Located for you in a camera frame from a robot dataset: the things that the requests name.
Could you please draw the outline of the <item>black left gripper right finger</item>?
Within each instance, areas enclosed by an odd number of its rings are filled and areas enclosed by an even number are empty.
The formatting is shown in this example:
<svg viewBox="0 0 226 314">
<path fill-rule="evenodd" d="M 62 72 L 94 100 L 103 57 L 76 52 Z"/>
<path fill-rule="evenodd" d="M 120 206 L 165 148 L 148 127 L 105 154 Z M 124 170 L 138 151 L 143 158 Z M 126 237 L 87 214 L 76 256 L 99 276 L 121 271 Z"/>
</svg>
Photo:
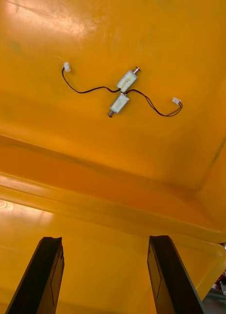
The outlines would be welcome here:
<svg viewBox="0 0 226 314">
<path fill-rule="evenodd" d="M 158 314 L 205 313 L 196 289 L 169 236 L 150 236 L 147 265 Z"/>
</svg>

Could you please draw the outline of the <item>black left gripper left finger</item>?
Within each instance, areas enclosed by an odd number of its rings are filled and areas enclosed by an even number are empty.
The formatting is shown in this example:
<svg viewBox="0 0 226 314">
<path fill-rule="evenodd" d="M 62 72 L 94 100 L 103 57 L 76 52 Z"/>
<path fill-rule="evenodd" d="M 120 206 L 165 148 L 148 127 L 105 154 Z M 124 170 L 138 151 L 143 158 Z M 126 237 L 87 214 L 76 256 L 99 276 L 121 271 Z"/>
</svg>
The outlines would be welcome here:
<svg viewBox="0 0 226 314">
<path fill-rule="evenodd" d="M 63 271 L 62 238 L 42 238 L 32 255 L 6 313 L 56 313 Z"/>
</svg>

